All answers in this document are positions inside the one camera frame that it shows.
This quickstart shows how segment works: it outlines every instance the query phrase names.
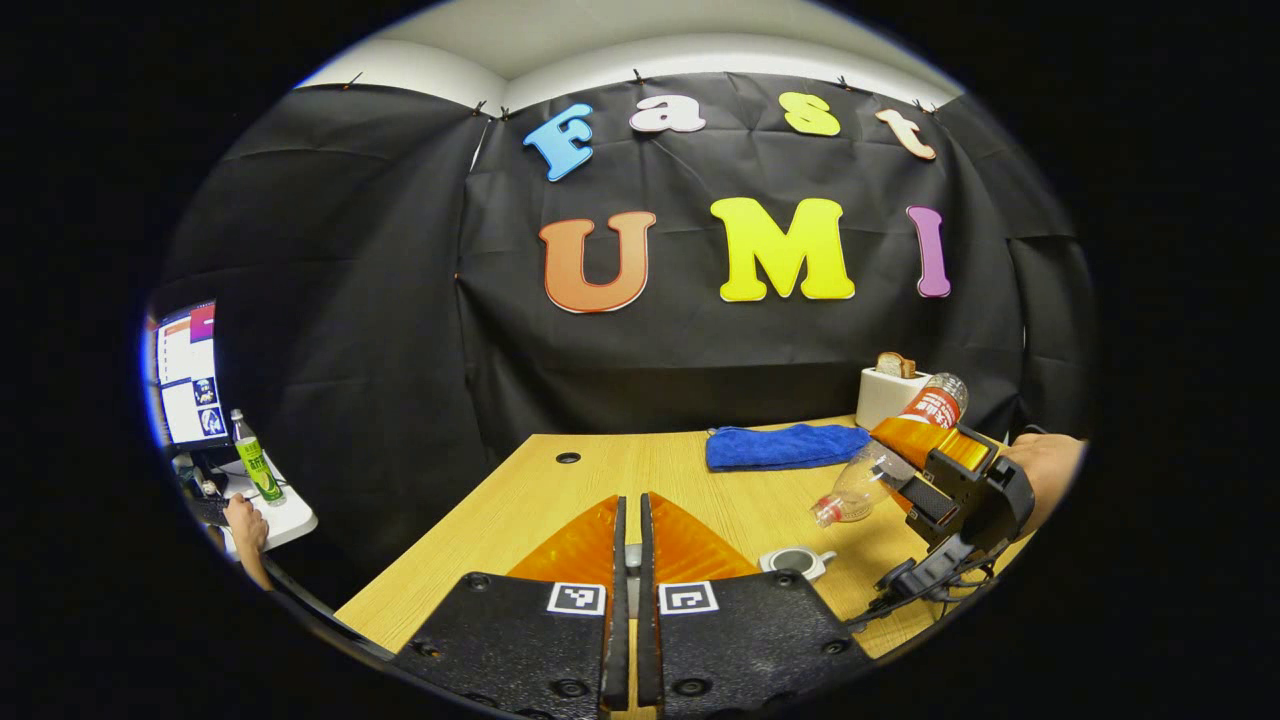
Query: computer screen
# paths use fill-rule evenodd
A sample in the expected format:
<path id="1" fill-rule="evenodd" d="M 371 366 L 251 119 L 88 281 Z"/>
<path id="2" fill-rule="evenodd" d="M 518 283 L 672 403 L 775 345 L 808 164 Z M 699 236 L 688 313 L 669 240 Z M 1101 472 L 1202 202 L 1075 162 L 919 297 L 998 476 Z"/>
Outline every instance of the computer screen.
<path id="1" fill-rule="evenodd" d="M 156 383 L 173 445 L 228 445 L 228 410 L 214 372 L 214 301 L 165 315 L 155 331 Z"/>

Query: letter m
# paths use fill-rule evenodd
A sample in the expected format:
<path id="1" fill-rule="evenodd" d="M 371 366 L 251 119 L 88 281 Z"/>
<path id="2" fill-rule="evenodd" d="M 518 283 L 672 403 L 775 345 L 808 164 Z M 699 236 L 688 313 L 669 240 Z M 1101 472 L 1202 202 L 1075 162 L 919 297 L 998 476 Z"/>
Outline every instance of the letter m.
<path id="1" fill-rule="evenodd" d="M 845 274 L 836 220 L 844 210 L 832 200 L 808 197 L 796 205 L 791 228 L 783 233 L 773 218 L 750 197 L 726 197 L 712 204 L 712 215 L 724 222 L 728 238 L 728 282 L 721 286 L 727 302 L 764 299 L 768 288 L 755 274 L 760 261 L 773 290 L 790 297 L 800 277 L 808 273 L 800 292 L 810 300 L 845 300 L 854 296 L 854 282 Z"/>

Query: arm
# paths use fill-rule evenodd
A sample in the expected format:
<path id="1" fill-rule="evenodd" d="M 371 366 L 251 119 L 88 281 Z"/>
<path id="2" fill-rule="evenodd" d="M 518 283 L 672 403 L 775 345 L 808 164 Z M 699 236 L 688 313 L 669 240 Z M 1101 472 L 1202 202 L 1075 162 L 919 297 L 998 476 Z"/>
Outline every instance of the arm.
<path id="1" fill-rule="evenodd" d="M 1018 436 L 1002 454 L 1021 465 L 1036 495 L 1036 506 L 1019 539 L 1036 532 L 1066 495 L 1085 447 L 1084 441 L 1071 436 L 1027 433 Z"/>
<path id="2" fill-rule="evenodd" d="M 266 568 L 262 568 L 262 546 L 266 544 L 266 534 L 270 530 L 262 512 L 255 510 L 243 495 L 236 493 L 223 514 L 230 525 L 232 539 L 236 541 L 236 550 L 239 551 L 244 571 L 264 591 L 275 589 Z"/>

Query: wooden table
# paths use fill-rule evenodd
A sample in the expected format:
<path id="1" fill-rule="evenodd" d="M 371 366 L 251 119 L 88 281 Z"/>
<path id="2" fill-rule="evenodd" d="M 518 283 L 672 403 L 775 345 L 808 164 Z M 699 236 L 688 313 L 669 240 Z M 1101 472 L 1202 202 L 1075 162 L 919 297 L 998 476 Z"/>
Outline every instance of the wooden table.
<path id="1" fill-rule="evenodd" d="M 777 429 L 792 423 L 764 425 Z M 854 427 L 852 415 L 810 420 Z M 705 430 L 631 436 L 532 436 L 439 524 L 338 610 L 337 616 L 375 643 L 399 651 L 453 584 L 472 570 L 507 574 L 532 548 L 589 506 L 627 497 L 627 543 L 640 542 L 640 495 L 657 492 L 736 547 L 753 565 L 760 555 L 803 544 L 838 556 L 814 583 L 838 618 L 867 610 L 872 587 L 927 544 L 886 500 L 858 523 L 822 529 L 809 507 L 831 491 L 842 465 L 804 470 L 712 473 Z M 561 464 L 556 456 L 577 452 Z M 1025 539 L 1009 548 L 997 571 Z M 872 657 L 902 644 L 938 618 L 941 605 L 916 601 L 873 620 L 855 641 Z M 635 620 L 631 621 L 632 638 Z M 632 642 L 632 676 L 635 643 Z M 614 714 L 653 717 L 653 708 Z"/>

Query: green bottle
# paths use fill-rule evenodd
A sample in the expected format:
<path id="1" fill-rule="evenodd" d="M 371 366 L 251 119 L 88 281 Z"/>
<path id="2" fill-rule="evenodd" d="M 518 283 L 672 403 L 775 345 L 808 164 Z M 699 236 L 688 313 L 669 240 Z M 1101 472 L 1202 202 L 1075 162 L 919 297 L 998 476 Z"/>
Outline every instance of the green bottle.
<path id="1" fill-rule="evenodd" d="M 244 421 L 244 414 L 239 409 L 232 410 L 232 423 L 234 424 L 232 437 L 236 438 L 236 452 L 244 462 L 244 470 L 250 479 L 262 493 L 262 500 L 273 507 L 284 505 L 288 498 L 284 497 L 284 491 L 275 482 L 275 475 L 271 474 L 266 457 L 262 457 L 262 446 L 257 443 L 257 436 L 250 429 L 248 423 Z"/>

